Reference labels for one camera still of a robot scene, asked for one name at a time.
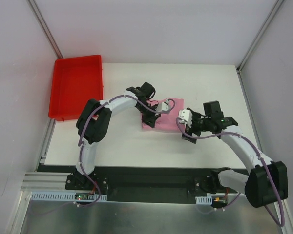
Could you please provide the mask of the left aluminium corner post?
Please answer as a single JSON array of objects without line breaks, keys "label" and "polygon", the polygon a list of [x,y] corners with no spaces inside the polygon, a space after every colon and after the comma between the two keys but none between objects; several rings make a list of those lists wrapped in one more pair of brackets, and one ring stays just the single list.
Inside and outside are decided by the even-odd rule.
[{"label": "left aluminium corner post", "polygon": [[38,24],[40,25],[44,35],[46,36],[54,54],[56,55],[57,59],[62,59],[63,58],[63,54],[60,51],[59,46],[57,45],[51,30],[49,29],[47,22],[45,21],[41,10],[39,9],[38,4],[36,3],[35,0],[27,0],[26,1],[31,9],[31,11],[33,12],[33,15],[35,16]]}]

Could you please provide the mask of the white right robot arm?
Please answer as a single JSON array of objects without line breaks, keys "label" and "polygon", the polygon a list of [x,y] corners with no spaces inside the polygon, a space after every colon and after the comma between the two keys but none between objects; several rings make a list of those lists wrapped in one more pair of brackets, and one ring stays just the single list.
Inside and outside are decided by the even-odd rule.
[{"label": "white right robot arm", "polygon": [[238,173],[229,167],[214,169],[209,178],[201,182],[202,190],[215,194],[226,188],[233,189],[244,194],[255,208],[287,199],[286,165],[273,161],[245,137],[238,122],[224,116],[218,101],[206,102],[203,107],[204,114],[190,108],[179,111],[176,122],[178,127],[184,125],[182,139],[196,143],[203,139],[202,132],[210,132],[210,137],[219,138],[233,150],[248,173]]}]

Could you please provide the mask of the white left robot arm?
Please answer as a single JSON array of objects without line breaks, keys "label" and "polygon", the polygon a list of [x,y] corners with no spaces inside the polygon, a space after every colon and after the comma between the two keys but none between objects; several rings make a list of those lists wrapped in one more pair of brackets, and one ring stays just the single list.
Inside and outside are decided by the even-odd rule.
[{"label": "white left robot arm", "polygon": [[129,87],[124,94],[109,100],[97,101],[90,99],[80,117],[76,127],[80,136],[78,146],[80,155],[78,163],[71,177],[67,180],[65,188],[72,189],[73,186],[81,187],[84,190],[90,189],[93,185],[94,161],[98,143],[107,134],[111,118],[127,109],[136,108],[142,114],[142,122],[155,127],[156,120],[161,116],[157,110],[158,104],[148,103],[156,93],[155,88],[148,82],[140,87]]}]

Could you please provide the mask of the pink t shirt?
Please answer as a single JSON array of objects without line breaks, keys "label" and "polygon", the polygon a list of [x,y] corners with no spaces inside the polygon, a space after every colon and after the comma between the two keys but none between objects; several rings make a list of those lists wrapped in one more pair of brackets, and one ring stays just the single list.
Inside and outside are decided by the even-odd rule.
[{"label": "pink t shirt", "polygon": [[169,114],[162,114],[155,122],[155,127],[142,123],[142,130],[144,131],[160,131],[160,132],[179,132],[179,129],[175,123],[175,119],[178,117],[179,111],[184,108],[184,100],[182,98],[171,97],[175,101],[175,107]]}]

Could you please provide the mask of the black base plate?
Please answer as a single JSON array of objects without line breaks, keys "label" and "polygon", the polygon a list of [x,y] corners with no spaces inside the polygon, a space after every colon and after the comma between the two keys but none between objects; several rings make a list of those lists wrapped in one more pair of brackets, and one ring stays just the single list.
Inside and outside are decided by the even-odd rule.
[{"label": "black base plate", "polygon": [[96,182],[108,201],[194,204],[214,169],[143,168],[97,166],[88,177],[74,170],[67,176],[65,189],[91,191]]}]

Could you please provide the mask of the red plastic bin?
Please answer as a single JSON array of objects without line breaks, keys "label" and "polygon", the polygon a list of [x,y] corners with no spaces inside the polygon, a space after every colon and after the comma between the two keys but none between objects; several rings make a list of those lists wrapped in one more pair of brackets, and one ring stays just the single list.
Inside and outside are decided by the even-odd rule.
[{"label": "red plastic bin", "polygon": [[103,99],[101,55],[61,58],[54,62],[48,116],[78,119],[87,101]]}]

